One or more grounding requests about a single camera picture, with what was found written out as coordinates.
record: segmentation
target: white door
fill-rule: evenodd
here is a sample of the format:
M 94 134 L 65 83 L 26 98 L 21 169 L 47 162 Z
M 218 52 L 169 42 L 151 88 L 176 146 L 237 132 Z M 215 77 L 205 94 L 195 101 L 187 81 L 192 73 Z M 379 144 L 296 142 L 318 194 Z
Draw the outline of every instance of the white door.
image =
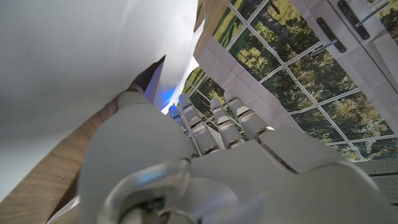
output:
M 225 4 L 213 37 L 303 131 L 353 161 L 398 156 L 398 57 L 391 56 L 398 50 L 376 17 L 364 23 L 369 37 L 362 39 L 337 0 Z M 365 0 L 347 4 L 361 12 L 359 20 L 372 10 Z M 322 45 L 328 47 L 320 51 Z

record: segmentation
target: glass door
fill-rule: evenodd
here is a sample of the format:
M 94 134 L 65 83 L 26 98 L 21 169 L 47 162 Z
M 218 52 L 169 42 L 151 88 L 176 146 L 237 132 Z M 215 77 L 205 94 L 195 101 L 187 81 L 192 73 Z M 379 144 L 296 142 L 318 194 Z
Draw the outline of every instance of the glass door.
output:
M 352 161 L 398 156 L 397 127 L 347 55 L 361 43 L 327 1 L 232 0 L 213 37 L 279 100 L 307 134 Z M 345 51 L 317 22 L 323 18 Z M 373 74 L 380 73 L 372 58 Z

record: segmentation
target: green foliage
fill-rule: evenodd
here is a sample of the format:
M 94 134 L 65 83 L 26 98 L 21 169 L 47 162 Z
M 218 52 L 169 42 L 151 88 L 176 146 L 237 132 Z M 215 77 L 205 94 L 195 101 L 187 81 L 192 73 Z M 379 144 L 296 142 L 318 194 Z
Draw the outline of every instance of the green foliage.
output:
M 353 143 L 367 160 L 387 159 L 398 156 L 398 139 L 380 139 Z
M 271 3 L 278 8 L 279 14 L 271 7 Z M 277 24 L 270 24 L 269 20 L 264 18 L 265 14 L 271 15 L 282 25 L 273 29 L 280 30 L 280 34 L 271 31 L 271 26 L 277 26 Z M 269 1 L 251 22 L 251 25 L 285 62 L 319 41 L 289 0 Z M 295 44 L 294 49 L 289 45 L 292 43 Z
M 188 95 L 191 93 L 192 90 L 193 90 L 193 87 L 189 83 L 185 82 L 184 89 L 182 90 L 182 93 Z
M 217 98 L 222 105 L 225 104 L 224 90 L 210 77 L 207 77 L 198 87 L 198 90 L 203 93 L 209 100 Z
M 199 92 L 194 92 L 194 94 L 190 97 L 194 107 L 205 115 L 206 118 L 210 118 L 213 116 L 213 113 L 210 110 L 210 102 L 206 100 Z
M 394 134 L 361 92 L 327 103 L 322 108 L 349 140 Z
M 229 52 L 257 81 L 280 66 L 277 59 L 247 29 L 231 46 Z
M 398 1 L 394 1 L 392 4 L 395 4 L 395 6 L 398 7 Z M 398 10 L 394 9 L 393 7 L 391 7 L 389 10 L 385 9 L 380 12 L 379 18 L 396 44 L 398 44 Z
M 289 65 L 289 68 L 318 102 L 356 88 L 346 72 L 327 51 L 316 57 L 304 56 Z
M 213 37 L 223 47 L 226 47 L 242 26 L 243 23 L 235 16 L 234 12 L 230 8 L 227 8 L 213 33 Z
M 313 105 L 284 69 L 271 76 L 262 85 L 279 100 L 288 112 L 302 110 Z
M 336 129 L 322 115 L 318 108 L 293 114 L 293 119 L 307 134 L 324 143 L 344 141 Z
M 348 144 L 339 144 L 331 146 L 332 149 L 340 152 L 343 156 L 348 157 L 351 161 L 360 161 L 358 155 L 350 148 Z

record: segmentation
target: blue light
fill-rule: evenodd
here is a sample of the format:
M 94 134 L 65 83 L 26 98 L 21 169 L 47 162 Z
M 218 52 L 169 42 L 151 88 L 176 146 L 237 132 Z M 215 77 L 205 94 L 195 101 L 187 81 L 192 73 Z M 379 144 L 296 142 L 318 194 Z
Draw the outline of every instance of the blue light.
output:
M 173 90 L 163 92 L 162 99 L 163 99 L 164 106 L 166 106 L 170 102 L 170 99 L 173 96 L 174 91 L 175 91 L 175 88 Z
M 166 176 L 166 171 L 164 170 L 159 170 L 157 172 L 152 172 L 149 174 L 144 174 L 144 175 L 139 175 L 137 178 L 137 181 L 140 184 L 147 184 L 149 182 L 153 182 L 154 180 L 157 180 L 159 178 L 162 178 Z

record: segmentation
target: wooden surface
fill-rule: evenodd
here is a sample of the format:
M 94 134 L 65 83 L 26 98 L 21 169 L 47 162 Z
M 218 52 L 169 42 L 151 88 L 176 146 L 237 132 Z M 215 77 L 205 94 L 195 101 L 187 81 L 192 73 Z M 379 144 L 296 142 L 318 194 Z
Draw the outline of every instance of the wooden surface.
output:
M 94 132 L 116 108 L 113 100 L 55 146 L 0 203 L 0 223 L 46 223 L 77 177 Z

